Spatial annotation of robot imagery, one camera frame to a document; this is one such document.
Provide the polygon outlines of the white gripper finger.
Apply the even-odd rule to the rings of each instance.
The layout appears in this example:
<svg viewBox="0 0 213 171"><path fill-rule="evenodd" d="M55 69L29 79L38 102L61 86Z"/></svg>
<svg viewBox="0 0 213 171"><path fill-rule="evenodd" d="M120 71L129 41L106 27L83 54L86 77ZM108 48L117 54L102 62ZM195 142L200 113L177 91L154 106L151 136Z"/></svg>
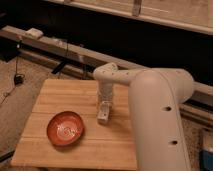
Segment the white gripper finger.
<svg viewBox="0 0 213 171"><path fill-rule="evenodd" d="M113 102L108 102L109 113L113 110Z"/></svg>
<svg viewBox="0 0 213 171"><path fill-rule="evenodd" d="M97 112L101 111L102 102L97 102Z"/></svg>

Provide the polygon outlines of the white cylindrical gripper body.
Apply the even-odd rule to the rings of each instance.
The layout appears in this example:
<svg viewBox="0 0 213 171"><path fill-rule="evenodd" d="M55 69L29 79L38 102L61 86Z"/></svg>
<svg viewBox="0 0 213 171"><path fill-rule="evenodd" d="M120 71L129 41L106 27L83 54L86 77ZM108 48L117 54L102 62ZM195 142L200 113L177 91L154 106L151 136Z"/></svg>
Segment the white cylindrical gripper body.
<svg viewBox="0 0 213 171"><path fill-rule="evenodd" d="M98 101L113 101L113 85L111 83L98 83Z"/></svg>

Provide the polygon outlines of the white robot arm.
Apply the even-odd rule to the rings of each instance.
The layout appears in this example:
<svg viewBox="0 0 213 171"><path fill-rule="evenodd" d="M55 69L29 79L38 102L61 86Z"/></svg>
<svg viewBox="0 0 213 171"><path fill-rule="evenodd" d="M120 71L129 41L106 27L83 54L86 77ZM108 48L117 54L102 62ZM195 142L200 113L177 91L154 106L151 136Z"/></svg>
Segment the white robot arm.
<svg viewBox="0 0 213 171"><path fill-rule="evenodd" d="M114 63L96 68L99 92L108 84L128 87L129 110L138 171L191 171L179 105L194 92L184 69L120 70Z"/></svg>

